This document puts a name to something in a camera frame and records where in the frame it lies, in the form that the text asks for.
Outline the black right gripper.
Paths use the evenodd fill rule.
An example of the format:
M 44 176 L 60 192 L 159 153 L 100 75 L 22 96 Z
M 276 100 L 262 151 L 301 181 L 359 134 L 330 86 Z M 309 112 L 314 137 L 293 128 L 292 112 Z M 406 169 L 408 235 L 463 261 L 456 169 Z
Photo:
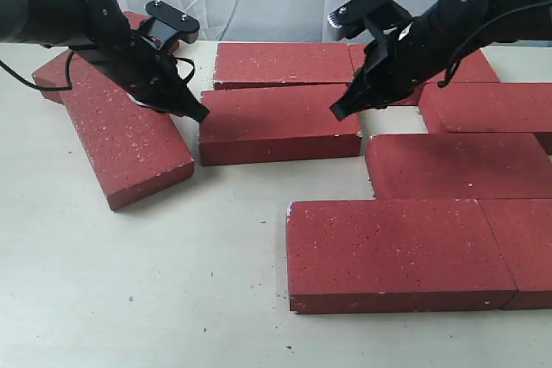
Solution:
M 345 120 L 365 109 L 385 109 L 427 81 L 426 47 L 415 27 L 397 27 L 364 49 L 365 59 L 345 93 L 329 109 Z

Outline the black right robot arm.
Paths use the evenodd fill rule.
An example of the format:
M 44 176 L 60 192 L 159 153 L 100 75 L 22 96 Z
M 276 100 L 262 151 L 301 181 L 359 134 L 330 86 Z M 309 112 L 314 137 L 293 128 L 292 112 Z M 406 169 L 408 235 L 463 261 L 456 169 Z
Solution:
M 349 0 L 327 21 L 337 41 L 372 36 L 362 66 L 330 107 L 343 120 L 399 103 L 434 76 L 447 86 L 482 47 L 550 40 L 551 0 L 436 0 L 420 16 L 394 0 Z

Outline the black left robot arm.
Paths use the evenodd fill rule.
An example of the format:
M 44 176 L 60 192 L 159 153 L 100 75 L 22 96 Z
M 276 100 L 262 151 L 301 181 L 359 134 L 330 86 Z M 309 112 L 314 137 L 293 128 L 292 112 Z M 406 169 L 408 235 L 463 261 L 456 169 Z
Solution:
M 1 0 L 1 41 L 66 47 L 138 105 L 202 122 L 209 114 L 179 75 L 178 41 L 198 38 L 200 24 L 161 0 L 131 28 L 117 0 Z

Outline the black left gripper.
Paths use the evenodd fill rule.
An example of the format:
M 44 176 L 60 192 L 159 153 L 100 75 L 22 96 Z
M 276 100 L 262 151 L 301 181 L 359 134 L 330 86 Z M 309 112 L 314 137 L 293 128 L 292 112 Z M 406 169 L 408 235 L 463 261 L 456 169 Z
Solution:
M 143 106 L 195 122 L 210 113 L 179 76 L 177 60 L 136 31 L 83 47 L 81 58 Z

